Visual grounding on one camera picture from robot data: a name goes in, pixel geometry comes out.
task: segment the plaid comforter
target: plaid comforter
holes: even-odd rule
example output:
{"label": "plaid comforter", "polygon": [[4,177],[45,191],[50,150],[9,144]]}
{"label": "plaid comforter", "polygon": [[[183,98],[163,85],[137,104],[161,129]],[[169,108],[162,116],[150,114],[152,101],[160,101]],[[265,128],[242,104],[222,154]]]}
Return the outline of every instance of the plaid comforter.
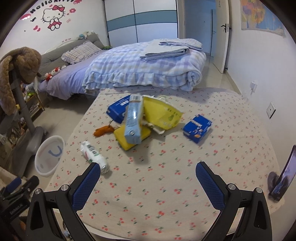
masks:
{"label": "plaid comforter", "polygon": [[130,85],[191,91],[201,81],[205,53],[190,49],[182,56],[145,61],[140,56],[149,43],[119,46],[98,56],[85,73],[85,92]]}

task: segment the bed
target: bed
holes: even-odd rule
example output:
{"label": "bed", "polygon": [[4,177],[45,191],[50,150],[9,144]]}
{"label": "bed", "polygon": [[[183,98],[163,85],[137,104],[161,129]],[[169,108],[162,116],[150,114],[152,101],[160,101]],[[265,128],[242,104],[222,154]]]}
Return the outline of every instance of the bed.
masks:
{"label": "bed", "polygon": [[[95,33],[89,35],[87,40],[100,49],[104,47]],[[42,55],[39,70],[42,76],[56,67],[66,67],[50,81],[40,83],[39,92],[67,100],[75,93],[97,96],[102,88],[131,85],[191,91],[202,79],[205,53],[190,49],[182,56],[145,61],[139,56],[150,42],[102,50],[72,65],[62,60],[65,52],[87,40],[70,40],[70,43],[63,43],[56,49],[53,47]]]}
{"label": "bed", "polygon": [[51,72],[56,67],[61,68],[63,65],[67,67],[63,68],[61,72],[55,75],[50,81],[41,82],[38,87],[39,92],[47,92],[51,96],[64,100],[67,100],[75,93],[85,93],[81,87],[85,70],[98,55],[104,52],[104,50],[93,55],[89,59],[73,65],[62,60],[63,53],[83,44],[85,41],[92,42],[100,49],[104,47],[97,34],[92,33],[87,39],[63,40],[42,55],[39,72],[43,77],[46,73]]}
{"label": "bed", "polygon": [[[113,134],[94,137],[94,130],[111,120],[105,113],[107,107],[130,93],[169,96],[184,111],[181,122],[163,135],[152,133],[129,151],[120,148]],[[182,132],[196,114],[213,121],[198,145]],[[242,190],[261,187],[270,213],[284,204],[284,199],[274,203],[267,198],[267,176],[279,172],[279,166],[266,130],[249,104],[232,91],[199,88],[186,92],[151,86],[101,90],[69,137],[46,191],[71,183],[88,167],[80,151],[85,140],[111,167],[78,211],[90,232],[103,237],[201,240],[219,212],[195,177],[199,161]],[[239,209],[230,232],[235,231],[241,213]]]}

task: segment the phone screen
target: phone screen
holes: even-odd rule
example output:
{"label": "phone screen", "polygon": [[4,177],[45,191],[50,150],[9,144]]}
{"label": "phone screen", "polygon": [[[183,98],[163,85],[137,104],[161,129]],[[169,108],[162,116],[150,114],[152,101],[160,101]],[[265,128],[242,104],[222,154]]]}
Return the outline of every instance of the phone screen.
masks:
{"label": "phone screen", "polygon": [[287,164],[281,173],[279,179],[276,181],[274,189],[269,193],[271,197],[279,201],[288,187],[290,186],[294,176],[296,174],[296,145],[293,146],[290,157]]}

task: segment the map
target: map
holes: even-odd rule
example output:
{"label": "map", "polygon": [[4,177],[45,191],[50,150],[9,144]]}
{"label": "map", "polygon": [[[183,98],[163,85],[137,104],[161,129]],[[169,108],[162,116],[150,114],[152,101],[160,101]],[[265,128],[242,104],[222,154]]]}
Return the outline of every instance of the map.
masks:
{"label": "map", "polygon": [[240,0],[242,30],[262,30],[284,36],[284,25],[259,0]]}

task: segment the plastic bucket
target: plastic bucket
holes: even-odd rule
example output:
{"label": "plastic bucket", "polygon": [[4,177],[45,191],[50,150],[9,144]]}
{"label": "plastic bucket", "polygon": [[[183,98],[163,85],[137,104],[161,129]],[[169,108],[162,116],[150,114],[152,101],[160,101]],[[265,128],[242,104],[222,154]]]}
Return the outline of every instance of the plastic bucket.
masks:
{"label": "plastic bucket", "polygon": [[43,177],[52,175],[60,161],[65,141],[60,136],[47,138],[38,148],[35,156],[35,169]]}

